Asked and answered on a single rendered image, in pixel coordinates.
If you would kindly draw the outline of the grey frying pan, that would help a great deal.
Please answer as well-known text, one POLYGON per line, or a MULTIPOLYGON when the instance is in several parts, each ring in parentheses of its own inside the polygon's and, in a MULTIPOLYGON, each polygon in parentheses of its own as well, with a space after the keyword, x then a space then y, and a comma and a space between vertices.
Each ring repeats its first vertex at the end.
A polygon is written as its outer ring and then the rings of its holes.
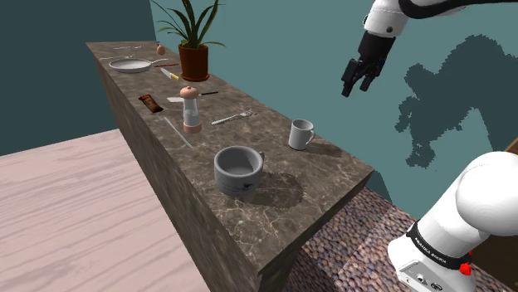
POLYGON ((148 71, 152 65, 159 61, 162 61, 162 59, 147 61, 139 58, 124 58, 111 61, 109 66, 119 73, 140 73, 148 71))

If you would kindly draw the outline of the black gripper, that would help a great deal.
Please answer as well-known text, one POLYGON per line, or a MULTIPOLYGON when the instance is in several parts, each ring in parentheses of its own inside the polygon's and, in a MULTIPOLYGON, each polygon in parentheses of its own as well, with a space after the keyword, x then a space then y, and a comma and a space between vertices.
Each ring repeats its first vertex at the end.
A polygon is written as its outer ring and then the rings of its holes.
POLYGON ((359 44, 359 61, 351 59, 341 77, 344 82, 342 95, 349 97, 357 81, 357 75, 364 76, 360 85, 362 91, 367 91, 371 83, 379 77, 388 54, 395 42, 395 37, 383 37, 365 32, 359 44))

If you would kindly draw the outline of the patterned robot stand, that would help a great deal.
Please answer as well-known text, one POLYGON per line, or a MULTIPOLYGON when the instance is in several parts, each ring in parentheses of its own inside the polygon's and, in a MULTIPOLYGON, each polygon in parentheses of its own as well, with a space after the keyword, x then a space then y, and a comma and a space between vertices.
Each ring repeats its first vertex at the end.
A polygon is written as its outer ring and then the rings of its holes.
POLYGON ((282 292, 414 292, 387 253, 414 222, 364 188, 302 246, 282 292))

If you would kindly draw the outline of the brown snack bar wrapper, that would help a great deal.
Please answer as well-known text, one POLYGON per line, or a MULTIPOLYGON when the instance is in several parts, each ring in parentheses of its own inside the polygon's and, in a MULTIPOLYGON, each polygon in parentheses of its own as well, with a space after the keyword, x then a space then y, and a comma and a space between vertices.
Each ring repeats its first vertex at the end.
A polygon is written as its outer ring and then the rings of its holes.
POLYGON ((149 109, 151 113, 158 113, 164 110, 151 95, 142 95, 139 97, 139 100, 149 109))

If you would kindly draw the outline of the silver fork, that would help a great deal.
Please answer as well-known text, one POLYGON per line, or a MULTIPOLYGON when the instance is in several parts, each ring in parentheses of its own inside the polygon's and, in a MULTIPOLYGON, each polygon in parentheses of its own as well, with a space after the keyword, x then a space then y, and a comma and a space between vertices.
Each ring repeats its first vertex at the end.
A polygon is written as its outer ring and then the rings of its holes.
POLYGON ((248 117, 248 116, 251 116, 253 114, 254 114, 254 111, 252 109, 249 109, 249 110, 246 110, 244 112, 241 112, 240 114, 234 114, 234 115, 226 117, 224 119, 215 120, 215 121, 213 121, 211 123, 211 125, 223 124, 223 123, 226 123, 226 122, 228 122, 230 120, 248 117))

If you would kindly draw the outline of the black-handled knife with white blade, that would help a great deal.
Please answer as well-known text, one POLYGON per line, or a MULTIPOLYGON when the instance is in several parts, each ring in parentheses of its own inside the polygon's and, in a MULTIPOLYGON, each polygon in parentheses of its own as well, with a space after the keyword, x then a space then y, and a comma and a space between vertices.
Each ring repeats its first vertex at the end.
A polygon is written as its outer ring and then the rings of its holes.
MULTIPOLYGON (((201 94, 198 94, 198 96, 203 96, 203 95, 214 95, 214 94, 217 94, 219 93, 218 91, 212 91, 212 92, 206 92, 206 93, 201 93, 201 94)), ((184 98, 183 97, 168 97, 167 100, 169 102, 183 102, 184 98)))

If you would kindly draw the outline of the thin silver rod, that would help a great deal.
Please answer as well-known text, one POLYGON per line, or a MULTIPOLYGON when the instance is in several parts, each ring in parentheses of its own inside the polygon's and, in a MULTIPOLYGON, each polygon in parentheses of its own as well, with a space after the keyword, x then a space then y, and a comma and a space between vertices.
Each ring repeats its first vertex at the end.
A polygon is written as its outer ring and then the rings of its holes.
POLYGON ((171 121, 167 118, 167 117, 163 117, 164 120, 167 122, 167 124, 174 130, 174 132, 183 140, 183 142, 185 143, 185 145, 187 147, 189 147, 190 149, 193 149, 193 146, 192 144, 186 140, 186 138, 184 138, 184 136, 173 126, 173 124, 171 123, 171 121))

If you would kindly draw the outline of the green plant in brown pot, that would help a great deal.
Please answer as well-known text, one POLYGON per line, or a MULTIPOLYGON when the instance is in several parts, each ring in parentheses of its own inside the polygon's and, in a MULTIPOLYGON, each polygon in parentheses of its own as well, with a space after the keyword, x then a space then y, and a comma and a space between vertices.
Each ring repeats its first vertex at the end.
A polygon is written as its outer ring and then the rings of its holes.
POLYGON ((211 6, 205 7, 199 15, 196 15, 191 0, 181 0, 183 11, 171 7, 163 7, 155 0, 150 0, 169 20, 158 20, 165 23, 158 32, 167 32, 181 37, 178 44, 178 54, 182 69, 181 77, 189 82, 203 82, 210 77, 208 72, 208 45, 224 46, 218 41, 205 41, 209 28, 221 4, 219 0, 213 0, 211 6))

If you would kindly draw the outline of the large grey mug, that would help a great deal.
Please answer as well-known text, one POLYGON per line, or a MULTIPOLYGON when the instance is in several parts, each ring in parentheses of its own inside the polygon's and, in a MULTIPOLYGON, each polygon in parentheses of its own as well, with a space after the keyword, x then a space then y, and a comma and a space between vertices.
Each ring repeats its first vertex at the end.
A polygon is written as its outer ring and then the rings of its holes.
POLYGON ((229 197, 247 197, 261 182, 265 154, 253 148, 234 145, 221 149, 214 157, 214 179, 229 197))

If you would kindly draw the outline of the clear grinder with tan cap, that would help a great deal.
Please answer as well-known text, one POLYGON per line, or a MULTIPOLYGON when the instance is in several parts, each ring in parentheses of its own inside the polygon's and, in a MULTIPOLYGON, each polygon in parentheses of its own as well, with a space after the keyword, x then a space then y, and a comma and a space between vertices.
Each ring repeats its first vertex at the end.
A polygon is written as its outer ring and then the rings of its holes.
POLYGON ((192 86, 180 90, 183 99, 183 129, 188 134, 197 134, 202 131, 197 107, 198 90, 192 86))

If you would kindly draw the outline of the small white mug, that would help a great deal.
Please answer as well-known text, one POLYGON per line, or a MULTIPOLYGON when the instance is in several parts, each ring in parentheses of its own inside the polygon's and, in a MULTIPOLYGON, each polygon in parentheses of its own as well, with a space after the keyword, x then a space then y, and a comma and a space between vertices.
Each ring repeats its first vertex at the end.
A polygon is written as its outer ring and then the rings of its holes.
POLYGON ((314 125, 305 119, 294 119, 291 122, 291 131, 288 144, 295 150, 305 150, 315 137, 314 125))

